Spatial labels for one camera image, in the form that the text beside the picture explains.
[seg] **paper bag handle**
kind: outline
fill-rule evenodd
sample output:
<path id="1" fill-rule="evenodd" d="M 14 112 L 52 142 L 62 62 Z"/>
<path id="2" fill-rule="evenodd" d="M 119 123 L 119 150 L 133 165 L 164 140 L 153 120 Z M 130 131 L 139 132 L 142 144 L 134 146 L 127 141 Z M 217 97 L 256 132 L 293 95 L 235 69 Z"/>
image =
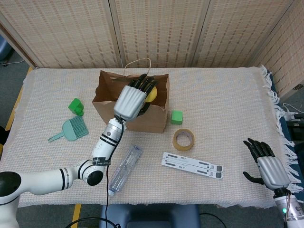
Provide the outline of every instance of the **paper bag handle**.
<path id="1" fill-rule="evenodd" d="M 135 60 L 135 61 L 133 61 L 133 62 L 131 62 L 131 63 L 135 63 L 135 62 L 137 62 L 137 61 L 139 61 L 139 60 L 143 60 L 143 59 L 148 59 L 148 60 L 149 60 L 149 62 L 150 62 L 150 66 L 149 66 L 149 69 L 148 69 L 148 72 L 147 72 L 147 74 L 148 74 L 148 73 L 149 73 L 149 71 L 150 71 L 150 69 L 151 69 L 151 60 L 150 60 L 149 58 L 140 58 L 140 59 Z M 131 63 L 128 63 L 127 65 L 125 65 L 125 67 L 124 67 L 124 69 L 123 69 L 123 76 L 124 76 L 125 69 L 126 69 L 126 68 L 127 68 L 127 66 L 129 66 Z"/>

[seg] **green cube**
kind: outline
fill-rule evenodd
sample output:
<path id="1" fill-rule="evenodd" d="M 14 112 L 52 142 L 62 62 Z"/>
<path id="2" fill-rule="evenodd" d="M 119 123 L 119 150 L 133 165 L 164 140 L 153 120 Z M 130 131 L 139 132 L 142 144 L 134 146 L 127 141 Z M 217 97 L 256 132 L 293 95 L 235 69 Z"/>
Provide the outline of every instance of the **green cube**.
<path id="1" fill-rule="evenodd" d="M 84 114 L 84 106 L 78 98 L 75 98 L 72 103 L 68 106 L 69 110 L 75 115 L 83 115 Z"/>
<path id="2" fill-rule="evenodd" d="M 182 124 L 182 112 L 181 111 L 172 111 L 171 124 L 176 124 L 176 125 Z"/>

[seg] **beige room divider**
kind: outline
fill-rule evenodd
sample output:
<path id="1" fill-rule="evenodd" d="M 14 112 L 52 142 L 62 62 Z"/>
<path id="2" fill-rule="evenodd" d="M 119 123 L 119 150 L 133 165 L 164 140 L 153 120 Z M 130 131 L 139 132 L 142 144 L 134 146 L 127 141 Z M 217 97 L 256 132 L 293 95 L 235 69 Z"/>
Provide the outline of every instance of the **beige room divider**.
<path id="1" fill-rule="evenodd" d="M 33 67 L 265 64 L 287 96 L 304 80 L 303 12 L 301 0 L 0 0 L 0 34 Z"/>
<path id="2" fill-rule="evenodd" d="M 37 67 L 121 67 L 107 0 L 0 0 L 0 22 Z"/>

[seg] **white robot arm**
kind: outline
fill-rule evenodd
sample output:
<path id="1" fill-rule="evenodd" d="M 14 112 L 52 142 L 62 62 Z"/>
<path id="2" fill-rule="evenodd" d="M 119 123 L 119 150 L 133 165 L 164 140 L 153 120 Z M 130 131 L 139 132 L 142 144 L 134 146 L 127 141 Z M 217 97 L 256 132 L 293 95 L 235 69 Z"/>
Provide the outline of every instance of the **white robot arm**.
<path id="1" fill-rule="evenodd" d="M 261 173 L 261 178 L 251 177 L 247 172 L 243 172 L 244 176 L 249 181 L 264 184 L 274 191 L 274 200 L 284 219 L 285 226 L 303 228 L 304 212 L 295 195 L 287 189 L 290 180 L 281 161 L 275 157 L 270 146 L 265 142 L 248 139 L 248 142 L 244 141 L 244 144 L 250 150 Z"/>
<path id="2" fill-rule="evenodd" d="M 111 119 L 93 149 L 93 160 L 50 171 L 35 173 L 0 172 L 0 228 L 18 228 L 16 211 L 20 194 L 29 191 L 35 195 L 44 195 L 65 190 L 74 180 L 83 180 L 90 186 L 101 182 L 105 166 L 110 165 L 111 157 L 121 140 L 126 121 L 143 114 L 149 107 L 146 97 L 156 86 L 153 77 L 143 74 L 138 80 L 126 85 L 115 106 L 115 118 Z"/>

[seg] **white tablecloth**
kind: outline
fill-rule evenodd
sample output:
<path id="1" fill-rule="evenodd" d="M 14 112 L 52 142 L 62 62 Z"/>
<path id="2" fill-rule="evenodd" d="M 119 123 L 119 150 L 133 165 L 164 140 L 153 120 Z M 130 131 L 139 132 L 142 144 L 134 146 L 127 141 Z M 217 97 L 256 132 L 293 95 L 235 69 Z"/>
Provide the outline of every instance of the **white tablecloth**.
<path id="1" fill-rule="evenodd" d="M 103 69 L 122 73 L 122 69 Z M 144 73 L 146 69 L 127 69 Z M 259 176 L 243 140 L 267 142 L 285 159 L 283 138 L 276 131 L 274 105 L 267 94 L 262 70 L 251 68 L 153 68 L 149 75 L 170 75 L 170 107 L 163 134 L 126 131 L 112 158 L 109 177 L 130 144 L 144 152 L 121 192 L 110 203 L 207 203 L 224 207 L 269 207 L 273 192 L 246 180 L 243 171 Z M 100 69 L 37 69 L 25 79 L 15 121 L 4 146 L 1 171 L 34 172 L 72 166 L 92 158 L 92 149 L 106 124 L 92 105 Z M 74 115 L 67 108 L 78 97 L 85 106 L 84 121 L 89 135 L 77 140 L 61 138 L 63 122 Z M 183 111 L 182 125 L 170 123 L 172 110 Z M 172 145 L 174 132 L 188 128 L 195 143 L 188 152 Z M 216 180 L 161 165 L 164 152 L 222 165 L 224 178 Z M 81 180 L 64 191 L 43 196 L 24 193 L 20 205 L 106 203 L 106 179 L 90 187 Z"/>

